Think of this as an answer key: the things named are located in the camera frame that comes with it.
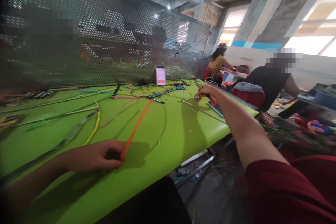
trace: yellow shirt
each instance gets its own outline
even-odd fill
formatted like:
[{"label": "yellow shirt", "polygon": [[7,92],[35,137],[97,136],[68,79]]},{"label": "yellow shirt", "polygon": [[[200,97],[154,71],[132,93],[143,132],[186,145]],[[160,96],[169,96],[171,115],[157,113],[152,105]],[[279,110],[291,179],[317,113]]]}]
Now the yellow shirt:
[{"label": "yellow shirt", "polygon": [[217,75],[219,74],[219,71],[221,70],[221,67],[223,65],[224,57],[222,55],[218,55],[218,57],[214,60],[210,60],[208,69],[209,69],[209,77],[213,79],[218,79]]}]

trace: red sleeve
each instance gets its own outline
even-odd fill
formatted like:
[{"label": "red sleeve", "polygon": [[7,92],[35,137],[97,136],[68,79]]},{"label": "red sleeve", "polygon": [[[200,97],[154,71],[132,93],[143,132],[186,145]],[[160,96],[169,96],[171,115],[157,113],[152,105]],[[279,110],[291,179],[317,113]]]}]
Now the red sleeve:
[{"label": "red sleeve", "polygon": [[335,208],[294,167],[259,160],[246,168],[255,223],[336,223]]}]

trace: blue stripe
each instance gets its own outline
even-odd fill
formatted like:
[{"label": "blue stripe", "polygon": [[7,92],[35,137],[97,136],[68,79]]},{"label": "blue stripe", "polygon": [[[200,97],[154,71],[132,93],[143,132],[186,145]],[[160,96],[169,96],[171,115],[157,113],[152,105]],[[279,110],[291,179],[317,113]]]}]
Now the blue stripe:
[{"label": "blue stripe", "polygon": [[[236,47],[244,47],[244,45],[245,45],[245,41],[235,40],[232,43],[232,46],[236,46]],[[252,48],[266,50],[266,48],[278,48],[278,47],[281,47],[281,45],[282,45],[281,43],[253,43]]]}]

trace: metal mesh panel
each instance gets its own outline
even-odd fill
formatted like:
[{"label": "metal mesh panel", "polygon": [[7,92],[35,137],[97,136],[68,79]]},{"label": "metal mesh panel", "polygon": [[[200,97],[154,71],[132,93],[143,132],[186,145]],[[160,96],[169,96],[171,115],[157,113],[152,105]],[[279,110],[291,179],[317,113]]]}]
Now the metal mesh panel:
[{"label": "metal mesh panel", "polygon": [[149,0],[3,0],[1,88],[202,77],[217,27]]}]

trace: green tabletop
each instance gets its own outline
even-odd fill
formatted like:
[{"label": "green tabletop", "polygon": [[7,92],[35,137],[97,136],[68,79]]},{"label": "green tabletop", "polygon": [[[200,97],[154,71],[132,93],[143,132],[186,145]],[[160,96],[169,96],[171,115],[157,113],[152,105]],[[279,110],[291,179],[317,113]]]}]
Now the green tabletop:
[{"label": "green tabletop", "polygon": [[[171,172],[188,158],[228,135],[230,130],[225,123],[195,108],[194,111],[190,105],[180,102],[181,98],[189,100],[194,105],[220,118],[206,104],[207,98],[203,98],[199,102],[194,99],[194,94],[198,90],[195,82],[203,84],[202,81],[189,80],[187,83],[190,85],[186,86],[186,90],[176,90],[162,95],[160,100],[164,101],[165,104],[155,101],[151,104],[135,134],[125,163],[121,168],[105,176],[102,175],[101,171],[63,175],[35,200],[27,210],[24,222],[94,223]],[[111,88],[113,87],[96,87],[85,90],[102,91]],[[151,95],[153,92],[161,93],[166,88],[174,87],[156,87],[150,84],[149,88],[144,87],[142,90],[134,90],[133,94],[137,95],[140,92],[140,95]],[[129,85],[124,85],[118,91],[118,96],[124,97],[123,94],[130,94],[130,92]],[[21,106],[52,102],[58,99],[76,97],[79,94],[88,95],[91,93],[79,93],[78,90],[62,91],[57,92],[51,98],[28,101]],[[96,94],[72,101],[5,113],[2,116],[24,113],[26,117],[20,121],[21,123],[79,109],[104,96],[108,95]],[[126,103],[127,100],[112,98],[100,102],[102,111],[100,125],[113,117]],[[105,128],[96,132],[90,143],[106,139],[127,141],[148,103],[149,99],[147,98],[132,100],[114,120]],[[239,104],[253,116],[257,115],[257,111],[241,103]],[[26,130],[32,127],[34,123],[11,128],[0,142],[2,174],[10,173],[54,147],[78,122],[92,111],[50,120],[48,124],[31,131]],[[96,119],[97,116],[89,119],[81,131],[66,146],[45,161],[63,151],[83,145],[94,129]],[[40,162],[27,170],[17,179],[31,172],[42,163]]]}]

